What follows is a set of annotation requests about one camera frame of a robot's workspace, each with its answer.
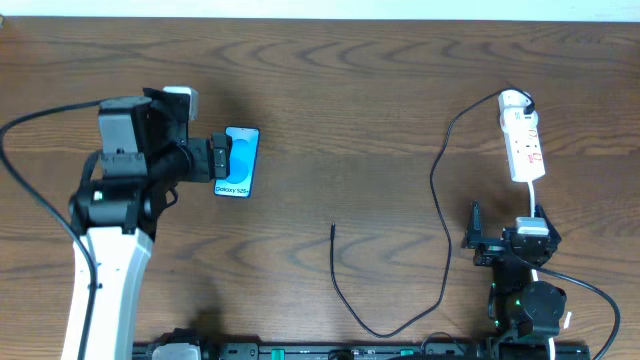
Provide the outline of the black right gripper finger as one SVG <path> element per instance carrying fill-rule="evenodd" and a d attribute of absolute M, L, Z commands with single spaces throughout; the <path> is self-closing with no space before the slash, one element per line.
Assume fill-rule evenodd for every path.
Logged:
<path fill-rule="evenodd" d="M 467 249 L 475 249 L 483 239 L 482 222 L 480 217 L 480 206 L 474 201 L 471 206 L 471 215 L 467 225 L 462 247 Z"/>
<path fill-rule="evenodd" d="M 546 228 L 549 230 L 550 233 L 555 231 L 555 227 L 553 226 L 553 224 L 549 220 L 549 218 L 546 215 L 546 212 L 544 211 L 544 208 L 542 207 L 541 204 L 536 204 L 535 205 L 534 215 L 535 215 L 536 218 L 539 218 L 544 222 L 544 224 L 546 225 Z"/>

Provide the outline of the blue Galaxy smartphone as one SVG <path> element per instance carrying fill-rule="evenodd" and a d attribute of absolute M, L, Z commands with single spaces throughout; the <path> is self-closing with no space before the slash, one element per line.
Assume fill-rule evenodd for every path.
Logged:
<path fill-rule="evenodd" d="M 257 128 L 227 127 L 225 133 L 231 138 L 230 174 L 217 180 L 216 196 L 249 198 L 253 185 L 258 154 L 260 131 Z"/>

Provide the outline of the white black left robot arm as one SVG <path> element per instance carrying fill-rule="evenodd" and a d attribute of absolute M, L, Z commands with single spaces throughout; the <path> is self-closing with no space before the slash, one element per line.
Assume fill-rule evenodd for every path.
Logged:
<path fill-rule="evenodd" d="M 230 174 L 231 138 L 192 138 L 198 94 L 186 86 L 103 100 L 102 148 L 86 161 L 69 202 L 75 276 L 62 356 L 129 359 L 157 222 L 179 182 Z"/>

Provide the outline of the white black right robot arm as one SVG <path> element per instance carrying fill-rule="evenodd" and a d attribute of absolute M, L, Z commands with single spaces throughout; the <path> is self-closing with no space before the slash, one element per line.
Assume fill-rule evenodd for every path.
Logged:
<path fill-rule="evenodd" d="M 561 236 L 539 205 L 532 217 L 518 217 L 497 238 L 486 237 L 478 202 L 473 202 L 462 246 L 475 251 L 473 263 L 492 269 L 488 316 L 497 334 L 485 340 L 490 359 L 553 359 L 566 292 L 541 281 L 536 270 L 549 261 Z"/>

